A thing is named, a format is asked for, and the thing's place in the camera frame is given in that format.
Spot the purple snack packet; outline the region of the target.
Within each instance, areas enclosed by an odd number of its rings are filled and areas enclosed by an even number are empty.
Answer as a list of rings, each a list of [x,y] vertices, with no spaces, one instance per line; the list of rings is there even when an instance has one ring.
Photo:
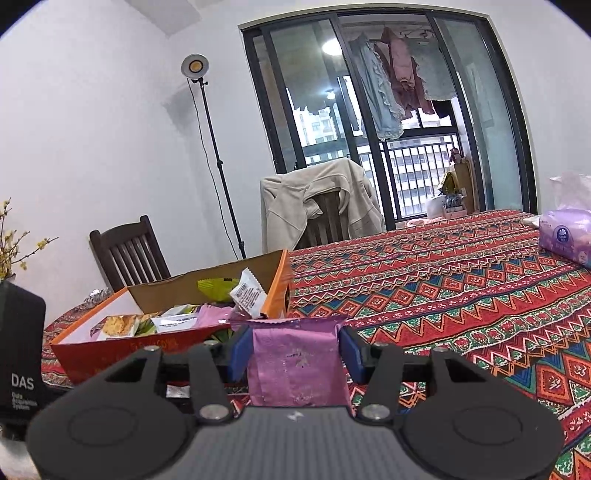
[[[252,329],[247,366],[250,404],[256,407],[351,405],[339,354],[341,315],[233,320],[231,327]]]

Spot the orange cardboard snack box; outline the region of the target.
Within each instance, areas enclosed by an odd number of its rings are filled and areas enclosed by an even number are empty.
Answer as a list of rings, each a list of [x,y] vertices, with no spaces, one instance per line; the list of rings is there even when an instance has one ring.
[[[228,328],[231,307],[216,306],[200,280],[238,280],[249,270],[266,293],[260,316],[276,320],[290,309],[290,251],[190,271],[155,283],[125,287],[85,313],[50,342],[70,381],[79,384],[135,350],[155,345],[175,353]]]

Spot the biscuit picture snack packet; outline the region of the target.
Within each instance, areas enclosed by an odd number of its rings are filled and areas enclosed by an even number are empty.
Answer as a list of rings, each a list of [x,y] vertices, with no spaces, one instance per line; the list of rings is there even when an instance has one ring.
[[[146,315],[114,315],[105,318],[97,341],[130,338],[136,335],[140,325],[148,320]]]

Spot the white green snack packet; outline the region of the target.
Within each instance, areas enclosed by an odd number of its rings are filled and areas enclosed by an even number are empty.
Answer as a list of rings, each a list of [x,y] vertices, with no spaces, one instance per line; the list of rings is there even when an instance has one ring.
[[[151,317],[157,333],[172,333],[193,328],[197,312],[201,306],[193,304],[178,305]]]

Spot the pink snack packet in box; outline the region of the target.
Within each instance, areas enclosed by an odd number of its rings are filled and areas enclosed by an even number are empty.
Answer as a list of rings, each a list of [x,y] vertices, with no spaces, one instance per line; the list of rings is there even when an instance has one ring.
[[[197,312],[193,329],[205,329],[226,325],[229,317],[231,317],[232,311],[232,307],[204,304]]]

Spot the colourful patterned tablecloth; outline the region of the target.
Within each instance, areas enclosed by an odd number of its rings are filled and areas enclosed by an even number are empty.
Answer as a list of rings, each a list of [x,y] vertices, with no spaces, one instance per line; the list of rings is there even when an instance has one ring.
[[[297,250],[290,267],[283,318],[341,315],[370,345],[454,351],[555,414],[564,444],[547,479],[589,477],[590,272],[542,249],[522,213]],[[246,366],[225,386],[231,421],[199,428],[145,479],[440,479],[389,428],[356,421],[366,388],[342,365],[349,407],[252,406]]]

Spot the yellow flower branches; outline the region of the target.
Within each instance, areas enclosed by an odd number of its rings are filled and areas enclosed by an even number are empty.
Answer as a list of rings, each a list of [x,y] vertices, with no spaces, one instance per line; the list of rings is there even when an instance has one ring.
[[[12,198],[1,201],[1,280],[12,280],[16,277],[16,270],[26,271],[28,261],[45,250],[57,237],[44,237],[29,250],[21,250],[21,243],[30,235],[29,230],[18,230],[7,225],[7,219],[12,211]]]

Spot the green snack packet in box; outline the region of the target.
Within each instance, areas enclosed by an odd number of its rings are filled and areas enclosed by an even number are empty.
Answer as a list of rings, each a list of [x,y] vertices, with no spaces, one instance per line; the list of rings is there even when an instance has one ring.
[[[197,281],[197,290],[208,301],[228,303],[232,301],[230,293],[238,286],[238,282],[238,279],[228,277],[200,279]]]

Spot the dark wooden chair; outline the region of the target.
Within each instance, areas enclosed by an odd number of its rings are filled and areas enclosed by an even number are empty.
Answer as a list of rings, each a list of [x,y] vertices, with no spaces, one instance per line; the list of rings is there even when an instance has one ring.
[[[103,232],[93,230],[89,242],[113,292],[171,277],[147,215]]]

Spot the white brown snack packet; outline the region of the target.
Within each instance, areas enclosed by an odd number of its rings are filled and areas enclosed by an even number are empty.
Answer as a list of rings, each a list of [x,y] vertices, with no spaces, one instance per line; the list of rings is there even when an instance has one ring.
[[[229,292],[229,296],[235,302],[235,307],[238,307],[243,314],[252,319],[262,317],[263,305],[266,303],[266,291],[249,268],[242,270],[238,285]]]

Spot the purple tissue pack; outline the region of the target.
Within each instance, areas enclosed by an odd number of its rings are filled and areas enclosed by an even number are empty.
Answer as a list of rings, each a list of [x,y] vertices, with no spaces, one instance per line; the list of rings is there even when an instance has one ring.
[[[590,268],[590,211],[551,210],[539,220],[540,246],[552,253]]]

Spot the chair with beige jacket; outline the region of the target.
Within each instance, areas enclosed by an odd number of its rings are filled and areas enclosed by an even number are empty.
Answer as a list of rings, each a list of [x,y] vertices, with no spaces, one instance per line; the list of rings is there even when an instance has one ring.
[[[339,192],[329,192],[314,197],[321,213],[308,220],[308,226],[295,248],[304,249],[349,240],[346,209],[339,207]]]

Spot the beige jacket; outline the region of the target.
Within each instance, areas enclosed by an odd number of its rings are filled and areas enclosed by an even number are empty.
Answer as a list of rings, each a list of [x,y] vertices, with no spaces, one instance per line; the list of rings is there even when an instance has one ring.
[[[325,213],[320,198],[335,194],[338,216],[351,239],[386,231],[378,195],[365,170],[339,159],[266,176],[259,181],[263,252],[294,250],[311,220]]]

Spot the hanging light blue garment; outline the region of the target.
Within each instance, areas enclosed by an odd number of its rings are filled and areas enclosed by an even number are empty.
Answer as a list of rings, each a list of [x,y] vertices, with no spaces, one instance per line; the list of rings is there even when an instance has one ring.
[[[374,44],[365,34],[361,34],[349,41],[349,49],[367,97],[378,138],[382,141],[399,139],[404,132],[405,111],[394,100],[390,80],[374,50]]]

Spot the black framed sliding glass door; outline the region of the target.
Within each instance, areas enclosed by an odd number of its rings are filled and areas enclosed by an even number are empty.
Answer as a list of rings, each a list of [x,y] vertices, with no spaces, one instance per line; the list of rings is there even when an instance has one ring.
[[[243,31],[276,171],[363,167],[389,228],[448,171],[474,210],[536,212],[525,117],[491,22],[428,7],[332,10]]]

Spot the hanging white grey garment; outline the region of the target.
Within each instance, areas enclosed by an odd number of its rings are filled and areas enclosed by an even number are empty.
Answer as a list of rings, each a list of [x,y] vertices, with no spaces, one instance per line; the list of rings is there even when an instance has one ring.
[[[456,97],[456,89],[446,60],[435,42],[410,40],[408,48],[415,60],[416,72],[423,83],[427,100],[449,101]]]

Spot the hanging pink garment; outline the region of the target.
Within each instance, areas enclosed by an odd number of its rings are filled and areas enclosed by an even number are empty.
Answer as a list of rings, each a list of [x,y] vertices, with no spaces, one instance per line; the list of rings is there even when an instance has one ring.
[[[394,100],[405,111],[404,119],[421,109],[425,114],[435,114],[433,103],[425,96],[422,79],[417,74],[417,63],[411,56],[407,43],[385,27],[380,40],[374,45],[386,72]]]

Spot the studio light on stand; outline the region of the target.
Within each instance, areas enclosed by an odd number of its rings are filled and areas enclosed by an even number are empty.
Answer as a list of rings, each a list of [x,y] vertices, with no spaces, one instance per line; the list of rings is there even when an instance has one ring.
[[[197,119],[198,138],[202,151],[204,151],[206,168],[211,177],[219,216],[221,216],[221,225],[235,259],[245,260],[247,257],[245,242],[242,239],[238,218],[236,218],[235,208],[232,205],[228,181],[226,181],[224,172],[224,162],[219,154],[211,108],[206,93],[208,82],[205,76],[208,70],[209,61],[202,54],[189,54],[180,65],[180,72],[185,78]]]

